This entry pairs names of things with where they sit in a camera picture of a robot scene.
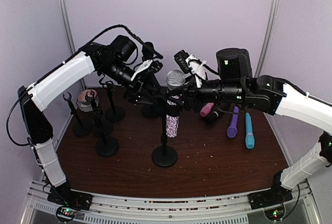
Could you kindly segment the pink microphone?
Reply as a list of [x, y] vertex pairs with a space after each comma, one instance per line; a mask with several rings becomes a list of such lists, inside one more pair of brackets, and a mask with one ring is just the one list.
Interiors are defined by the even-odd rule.
[[206, 103], [200, 110], [200, 116], [205, 118], [212, 110], [214, 103]]

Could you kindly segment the black stand of purple mic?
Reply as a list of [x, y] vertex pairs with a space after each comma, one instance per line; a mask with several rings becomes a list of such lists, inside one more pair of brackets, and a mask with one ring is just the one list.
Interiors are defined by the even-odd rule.
[[110, 107], [105, 111], [104, 116], [111, 122], [118, 122], [125, 117], [125, 109], [114, 104], [112, 92], [114, 84], [111, 81], [106, 81], [103, 83], [103, 87], [106, 89], [106, 94], [110, 103]]

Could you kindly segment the purple microphone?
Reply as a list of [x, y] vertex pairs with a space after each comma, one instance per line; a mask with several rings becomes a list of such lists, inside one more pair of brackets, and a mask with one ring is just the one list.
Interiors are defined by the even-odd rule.
[[235, 106], [233, 109], [233, 114], [231, 116], [230, 125], [227, 129], [227, 136], [229, 138], [236, 137], [236, 135], [238, 133], [238, 129], [237, 129], [238, 115], [239, 115], [239, 108], [237, 106]]

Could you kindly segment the black stand of glitter mic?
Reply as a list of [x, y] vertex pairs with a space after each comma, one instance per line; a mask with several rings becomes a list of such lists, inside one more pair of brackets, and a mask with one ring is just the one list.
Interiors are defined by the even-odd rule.
[[161, 107], [161, 123], [162, 123], [162, 133], [161, 133], [161, 146], [155, 148], [151, 154], [152, 162], [163, 169], [172, 167], [178, 160], [177, 151], [168, 145], [168, 137], [166, 135], [166, 111], [167, 111], [167, 98], [160, 102]]

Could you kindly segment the black stand of blue mic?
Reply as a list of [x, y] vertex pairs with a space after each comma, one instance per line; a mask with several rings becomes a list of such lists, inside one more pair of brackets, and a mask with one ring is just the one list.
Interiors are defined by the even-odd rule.
[[95, 145], [95, 150], [101, 157], [111, 157], [119, 150], [119, 142], [112, 136], [102, 134]]

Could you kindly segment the light blue microphone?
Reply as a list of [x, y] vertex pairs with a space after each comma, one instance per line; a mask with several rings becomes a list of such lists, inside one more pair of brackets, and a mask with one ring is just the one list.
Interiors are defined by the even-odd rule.
[[255, 147], [255, 138], [253, 134], [253, 125], [252, 125], [252, 118], [249, 113], [245, 114], [245, 145], [247, 149], [253, 149]]

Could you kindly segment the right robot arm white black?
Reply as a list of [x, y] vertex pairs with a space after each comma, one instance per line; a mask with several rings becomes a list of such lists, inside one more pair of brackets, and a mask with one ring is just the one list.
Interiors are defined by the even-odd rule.
[[249, 195], [277, 204], [290, 196], [300, 182], [325, 166], [331, 165], [331, 104], [316, 98], [283, 78], [262, 75], [254, 78], [249, 52], [246, 49], [226, 48], [216, 53], [219, 79], [208, 80], [205, 62], [184, 50], [174, 56], [186, 74], [195, 79], [184, 89], [184, 106], [197, 110], [205, 103], [233, 103], [268, 113], [291, 117], [323, 130], [319, 141], [299, 161], [279, 171], [269, 190]]

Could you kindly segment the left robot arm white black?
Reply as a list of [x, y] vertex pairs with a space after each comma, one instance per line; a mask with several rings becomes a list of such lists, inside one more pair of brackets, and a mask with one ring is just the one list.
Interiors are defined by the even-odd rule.
[[156, 97], [152, 93], [150, 79], [162, 68], [161, 55], [146, 44], [142, 46], [152, 52], [153, 57], [134, 71], [125, 63], [135, 50], [135, 43], [131, 39], [119, 35], [109, 45], [91, 42], [47, 75], [18, 91], [22, 118], [41, 168], [50, 184], [56, 188], [53, 193], [55, 198], [63, 205], [72, 204], [75, 195], [63, 185], [67, 179], [54, 149], [53, 128], [44, 115], [44, 110], [66, 89], [93, 72], [106, 75], [125, 87], [125, 98], [129, 102], [155, 103]]

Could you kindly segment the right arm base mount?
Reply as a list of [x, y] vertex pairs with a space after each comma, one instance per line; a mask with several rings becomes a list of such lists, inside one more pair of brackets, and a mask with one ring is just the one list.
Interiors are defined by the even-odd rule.
[[263, 209], [269, 221], [281, 221], [286, 217], [285, 203], [293, 199], [291, 191], [274, 191], [272, 189], [250, 193], [248, 201], [251, 209]]

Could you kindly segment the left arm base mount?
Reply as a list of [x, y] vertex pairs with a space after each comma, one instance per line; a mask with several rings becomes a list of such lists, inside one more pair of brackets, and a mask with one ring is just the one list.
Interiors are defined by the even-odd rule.
[[88, 193], [71, 191], [70, 197], [66, 199], [51, 189], [47, 200], [59, 205], [56, 208], [55, 216], [60, 222], [73, 221], [80, 211], [88, 211], [92, 203], [93, 196]]

